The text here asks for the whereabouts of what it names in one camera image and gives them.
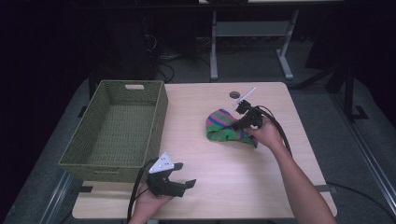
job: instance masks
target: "gray carpet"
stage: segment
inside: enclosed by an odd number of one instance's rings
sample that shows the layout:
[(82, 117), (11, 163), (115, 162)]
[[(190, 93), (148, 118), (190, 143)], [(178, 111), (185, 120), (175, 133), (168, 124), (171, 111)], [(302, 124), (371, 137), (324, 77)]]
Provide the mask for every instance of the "gray carpet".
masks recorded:
[[(287, 58), (295, 79), (286, 80), (275, 55), (275, 49), (281, 44), (281, 39), (252, 43), (246, 40), (243, 47), (237, 48), (240, 51), (236, 53), (226, 54), (224, 50), (223, 54), (218, 55), (218, 82), (281, 81), (291, 86), (318, 72), (315, 69), (304, 68), (312, 44), (292, 42)], [(199, 60), (184, 58), (167, 63), (175, 70), (173, 78), (175, 83), (209, 82), (210, 74), (207, 65), (209, 55), (205, 53), (199, 56), (201, 58)], [(162, 69), (168, 77), (171, 76), (169, 68), (162, 66)], [(323, 78), (304, 91), (290, 92), (322, 173), (327, 181), (366, 193), (389, 210), (387, 202), (362, 159), (358, 144), (343, 120), (344, 115), (337, 110), (333, 96), (323, 90), (326, 80), (327, 78)], [(356, 125), (394, 185), (396, 184), (396, 167), (392, 160), (396, 158), (395, 129), (376, 107), (370, 92), (359, 82), (355, 86), (354, 100), (356, 104), (363, 106), (369, 116), (369, 119), (357, 120)], [(64, 116), (48, 141), (5, 223), (38, 223), (40, 221), (63, 173), (63, 170), (57, 166), (57, 162), (78, 125), (80, 109), (87, 103), (88, 82), (85, 81), (64, 112)], [(80, 180), (71, 181), (70, 187), (65, 190), (64, 198), (59, 202), (59, 210), (54, 211), (56, 216), (53, 223), (61, 223), (65, 217), (67, 219), (64, 223), (125, 222), (125, 220), (77, 220), (69, 217), (80, 184)], [(368, 199), (346, 189), (335, 189), (336, 192), (332, 196), (338, 209), (336, 219), (339, 223), (392, 223), (384, 211)], [(285, 224), (295, 223), (294, 220), (273, 221)], [(215, 223), (215, 221), (168, 221), (168, 223)], [(266, 221), (223, 220), (221, 223), (256, 224), (266, 223)]]

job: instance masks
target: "table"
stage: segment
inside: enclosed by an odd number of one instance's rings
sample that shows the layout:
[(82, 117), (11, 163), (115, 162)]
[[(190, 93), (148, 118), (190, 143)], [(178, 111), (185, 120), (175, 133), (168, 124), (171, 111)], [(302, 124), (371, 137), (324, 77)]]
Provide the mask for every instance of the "table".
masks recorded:
[[(283, 83), (166, 84), (169, 105), (160, 154), (167, 152), (183, 169), (170, 180), (197, 179), (183, 198), (166, 204), (155, 219), (265, 219), (293, 217), (281, 174), (272, 153), (239, 142), (214, 142), (205, 137), (205, 120), (223, 108), (236, 118), (235, 99), (257, 87), (247, 100), (275, 115), (289, 139), (293, 158), (315, 186), (326, 185), (304, 127)], [(126, 218), (133, 184), (84, 181), (91, 192), (80, 192), (75, 218)], [(329, 191), (321, 192), (332, 213), (337, 210)]]

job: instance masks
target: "person's arm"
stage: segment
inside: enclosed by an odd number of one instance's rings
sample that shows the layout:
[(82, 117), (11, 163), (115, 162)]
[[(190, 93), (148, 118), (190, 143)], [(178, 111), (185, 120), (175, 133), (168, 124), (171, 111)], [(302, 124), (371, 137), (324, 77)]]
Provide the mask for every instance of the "person's arm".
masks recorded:
[(134, 213), (131, 216), (129, 224), (146, 224), (164, 204), (174, 198), (171, 196), (157, 197), (148, 188), (147, 184), (139, 188), (137, 195), (140, 194), (140, 196), (134, 203)]
[(298, 223), (336, 223), (329, 206), (294, 161), (276, 126), (263, 117), (260, 129), (245, 129), (274, 154), (282, 174), (291, 210)]

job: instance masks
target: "purple striped cloth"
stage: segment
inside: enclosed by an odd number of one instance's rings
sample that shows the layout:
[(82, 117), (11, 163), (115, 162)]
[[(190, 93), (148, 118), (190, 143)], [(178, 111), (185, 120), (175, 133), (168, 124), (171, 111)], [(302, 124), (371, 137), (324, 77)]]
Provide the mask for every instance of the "purple striped cloth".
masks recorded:
[(213, 112), (205, 123), (207, 139), (220, 142), (239, 141), (257, 147), (258, 141), (254, 136), (249, 135), (243, 129), (234, 130), (231, 127), (235, 122), (237, 122), (237, 119), (224, 109)]

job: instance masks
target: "small white object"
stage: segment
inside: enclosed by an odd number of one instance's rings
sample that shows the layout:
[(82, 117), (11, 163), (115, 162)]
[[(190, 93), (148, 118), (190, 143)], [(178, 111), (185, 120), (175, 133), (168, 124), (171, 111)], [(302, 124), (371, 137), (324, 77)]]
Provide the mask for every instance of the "small white object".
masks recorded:
[(127, 90), (144, 90), (145, 86), (137, 85), (137, 84), (127, 84), (127, 85), (125, 85), (125, 88)]
[(254, 92), (256, 89), (257, 89), (257, 87), (253, 87), (253, 88), (251, 89), (251, 91), (249, 91), (249, 92), (246, 93), (244, 96), (242, 96), (241, 98), (239, 98), (239, 99), (235, 102), (235, 104), (233, 104), (233, 106), (236, 106), (236, 105), (238, 105), (239, 103), (241, 103), (241, 101), (245, 100), (245, 98), (247, 98), (247, 97), (248, 97), (252, 92)]
[(175, 165), (172, 163), (171, 158), (164, 152), (161, 157), (149, 169), (150, 174), (155, 174), (161, 171), (172, 170)]

